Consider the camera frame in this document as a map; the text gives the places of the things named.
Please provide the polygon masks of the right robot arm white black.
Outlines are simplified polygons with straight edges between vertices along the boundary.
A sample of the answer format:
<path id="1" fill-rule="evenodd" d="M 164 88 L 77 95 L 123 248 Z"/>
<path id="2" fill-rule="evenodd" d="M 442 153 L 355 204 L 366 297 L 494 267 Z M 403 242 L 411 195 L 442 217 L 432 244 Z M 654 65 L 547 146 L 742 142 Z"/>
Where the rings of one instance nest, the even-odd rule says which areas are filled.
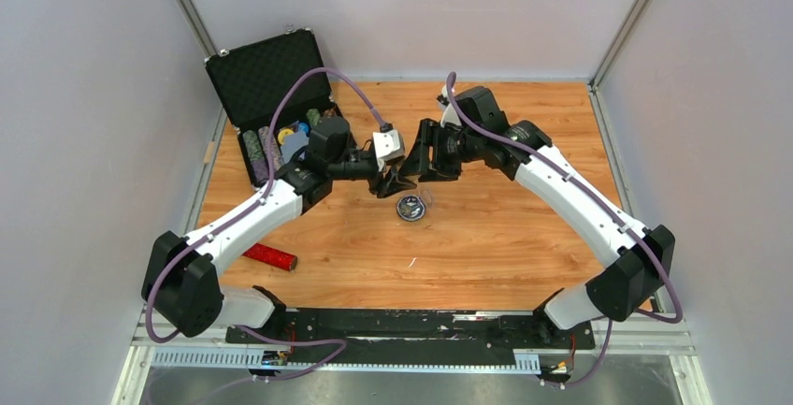
<path id="1" fill-rule="evenodd" d="M 587 181 L 551 138 L 530 121 L 509 123 L 492 91 L 443 89 L 442 117 L 420 122 L 399 173 L 419 182 L 455 181 L 462 165 L 482 161 L 543 200 L 588 245 L 603 270 L 551 295 L 535 310 L 534 333 L 557 346 L 578 324 L 623 322 L 669 278 L 675 237 L 631 217 Z"/>

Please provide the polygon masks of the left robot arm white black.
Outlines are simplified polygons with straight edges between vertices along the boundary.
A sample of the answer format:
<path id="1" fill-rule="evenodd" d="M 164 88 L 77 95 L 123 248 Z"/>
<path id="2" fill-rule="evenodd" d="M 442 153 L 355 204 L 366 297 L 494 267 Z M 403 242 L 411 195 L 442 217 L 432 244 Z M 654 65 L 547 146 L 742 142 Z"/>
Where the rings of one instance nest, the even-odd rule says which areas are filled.
<path id="1" fill-rule="evenodd" d="M 358 148 L 344 118 L 322 118 L 260 191 L 183 237 L 167 231 L 155 240 L 141 289 L 150 338 L 164 341 L 153 328 L 158 313 L 188 338 L 214 325 L 244 325 L 264 342 L 279 340 L 287 320 L 276 311 L 276 298 L 260 287 L 223 287 L 220 277 L 268 233 L 327 197 L 334 181 L 367 181 L 378 198 L 409 190 L 413 182 L 397 170 L 404 157 L 404 140 L 391 124 L 373 133 L 369 147 Z"/>

